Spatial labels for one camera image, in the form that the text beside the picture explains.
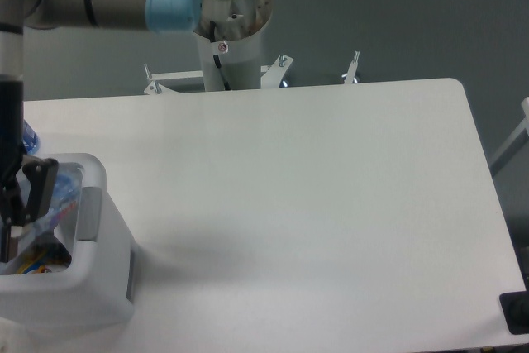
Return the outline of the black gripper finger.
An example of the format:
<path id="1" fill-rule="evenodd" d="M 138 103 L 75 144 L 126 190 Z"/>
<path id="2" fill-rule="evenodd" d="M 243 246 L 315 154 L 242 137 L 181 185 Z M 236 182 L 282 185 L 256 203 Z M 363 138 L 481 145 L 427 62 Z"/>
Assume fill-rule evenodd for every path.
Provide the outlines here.
<path id="1" fill-rule="evenodd" d="M 1 220 L 1 262 L 8 262 L 12 227 L 21 225 L 21 190 L 16 177 L 2 184 Z"/>
<path id="2" fill-rule="evenodd" d="M 12 194 L 12 225 L 24 227 L 43 217 L 50 208 L 59 162 L 52 158 L 41 159 L 23 155 L 21 171 L 30 184 L 28 199 L 24 202 L 20 186 L 15 179 Z"/>

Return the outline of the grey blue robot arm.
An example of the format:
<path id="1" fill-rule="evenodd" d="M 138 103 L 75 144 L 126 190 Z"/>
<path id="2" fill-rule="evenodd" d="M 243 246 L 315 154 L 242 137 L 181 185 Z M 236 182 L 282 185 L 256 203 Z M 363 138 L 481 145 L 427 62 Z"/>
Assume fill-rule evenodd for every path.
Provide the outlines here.
<path id="1" fill-rule="evenodd" d="M 23 145 L 23 35 L 26 27 L 191 31 L 203 0 L 1 0 L 1 260 L 15 251 L 12 228 L 49 210 L 58 164 Z"/>

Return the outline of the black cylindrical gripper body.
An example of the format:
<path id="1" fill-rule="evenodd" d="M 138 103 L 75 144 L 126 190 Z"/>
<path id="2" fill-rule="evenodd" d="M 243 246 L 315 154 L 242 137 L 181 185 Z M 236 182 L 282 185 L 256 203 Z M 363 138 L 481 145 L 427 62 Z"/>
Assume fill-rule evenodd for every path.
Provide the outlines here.
<path id="1" fill-rule="evenodd" d="M 1 181 L 12 179 L 26 153 L 23 137 L 23 82 L 1 81 Z"/>

